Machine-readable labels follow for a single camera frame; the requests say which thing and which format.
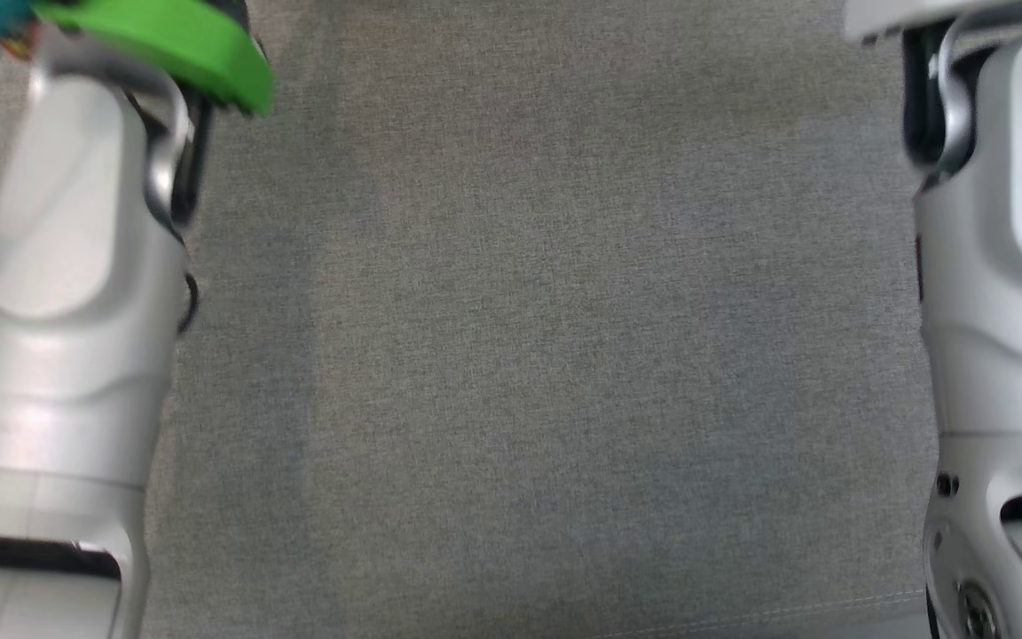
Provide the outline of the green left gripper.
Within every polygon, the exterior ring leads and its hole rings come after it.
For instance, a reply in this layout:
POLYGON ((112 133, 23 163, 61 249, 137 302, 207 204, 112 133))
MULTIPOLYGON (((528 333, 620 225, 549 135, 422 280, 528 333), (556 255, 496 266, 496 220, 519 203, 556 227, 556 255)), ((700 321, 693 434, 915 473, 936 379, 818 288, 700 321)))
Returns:
POLYGON ((206 1, 40 3, 40 18, 96 36, 247 115, 268 115, 273 72, 256 37, 206 1))

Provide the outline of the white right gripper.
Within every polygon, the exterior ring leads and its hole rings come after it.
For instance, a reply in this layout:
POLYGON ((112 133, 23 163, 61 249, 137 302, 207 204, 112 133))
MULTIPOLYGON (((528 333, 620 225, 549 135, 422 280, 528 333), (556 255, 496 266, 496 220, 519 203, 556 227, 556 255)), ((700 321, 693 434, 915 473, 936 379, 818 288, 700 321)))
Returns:
POLYGON ((872 42, 909 29, 953 21, 950 37, 1022 22, 1022 1, 847 1, 844 38, 872 42))

